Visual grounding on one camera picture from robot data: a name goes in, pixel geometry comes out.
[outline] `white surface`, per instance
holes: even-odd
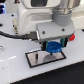
[[[0,15],[0,31],[14,34],[11,14]],[[60,67],[68,66],[84,61],[84,33],[76,30],[76,39],[69,42],[63,49],[67,59],[53,62],[36,68],[30,68],[25,56],[30,50],[38,49],[40,46],[35,42],[15,40],[0,36],[0,46],[4,50],[0,52],[0,84],[9,84],[26,79],[41,73],[45,73]]]

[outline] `screw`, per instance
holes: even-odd
[[[0,27],[2,27],[2,26],[3,26],[3,24],[0,23]]]
[[[63,28],[62,31],[65,31],[65,29]]]
[[[45,34],[45,31],[43,31],[42,33]]]
[[[0,46],[0,51],[2,51],[3,50],[3,47],[2,46]]]
[[[11,16],[13,17],[14,15],[12,14]]]

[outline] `blue component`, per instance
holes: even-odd
[[[62,51],[62,45],[58,42],[51,41],[48,42],[46,51],[49,53],[58,53]]]

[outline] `black frame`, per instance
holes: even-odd
[[[56,62],[56,61],[59,61],[59,60],[64,60],[64,59],[66,59],[66,56],[65,56],[64,53],[61,51],[60,53],[63,55],[63,58],[56,59],[56,60],[52,60],[52,61],[49,61],[49,62],[45,62],[45,63],[42,63],[42,64],[38,64],[38,65],[32,66],[27,54],[30,54],[30,53],[33,53],[33,52],[25,53],[30,68],[34,68],[34,67],[37,67],[37,66],[41,66],[41,65],[44,65],[44,64],[51,63],[51,62]]]

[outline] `machine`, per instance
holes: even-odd
[[[75,32],[71,14],[79,4],[80,0],[22,0],[13,20],[17,36],[0,34],[40,43],[40,50],[26,53],[31,68],[66,59],[62,49]]]
[[[84,60],[84,34],[71,19],[80,1],[21,0],[17,14],[0,15],[1,84]]]

